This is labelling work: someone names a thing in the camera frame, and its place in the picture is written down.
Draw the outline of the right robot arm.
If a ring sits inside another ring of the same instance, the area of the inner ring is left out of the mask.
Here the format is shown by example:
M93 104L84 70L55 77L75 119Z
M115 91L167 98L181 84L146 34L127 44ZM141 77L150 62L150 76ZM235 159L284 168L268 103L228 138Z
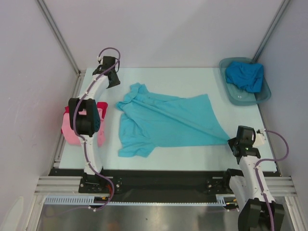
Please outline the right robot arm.
M222 188L237 200L238 230L279 231L285 210L269 191L260 165L263 160L259 149L253 146L256 139L252 127L239 126L236 136L228 140L240 169L227 169Z

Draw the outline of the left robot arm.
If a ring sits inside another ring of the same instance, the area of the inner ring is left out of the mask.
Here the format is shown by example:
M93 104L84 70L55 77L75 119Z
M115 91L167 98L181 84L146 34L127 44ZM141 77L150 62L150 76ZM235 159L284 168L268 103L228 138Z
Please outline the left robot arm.
M84 172L88 175L98 175L103 168L97 154L97 136L101 127L97 101L106 89L120 84L115 67L119 61L113 56L99 57L99 65L92 73L89 86L78 97L68 101L70 127L83 148Z

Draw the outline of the light blue t-shirt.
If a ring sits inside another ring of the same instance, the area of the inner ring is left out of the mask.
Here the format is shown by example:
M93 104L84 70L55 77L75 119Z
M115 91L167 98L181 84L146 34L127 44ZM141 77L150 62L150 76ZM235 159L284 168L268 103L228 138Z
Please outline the light blue t-shirt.
M136 83L116 107L122 112L120 157L148 157L156 147L225 145L230 138L207 94L181 98Z

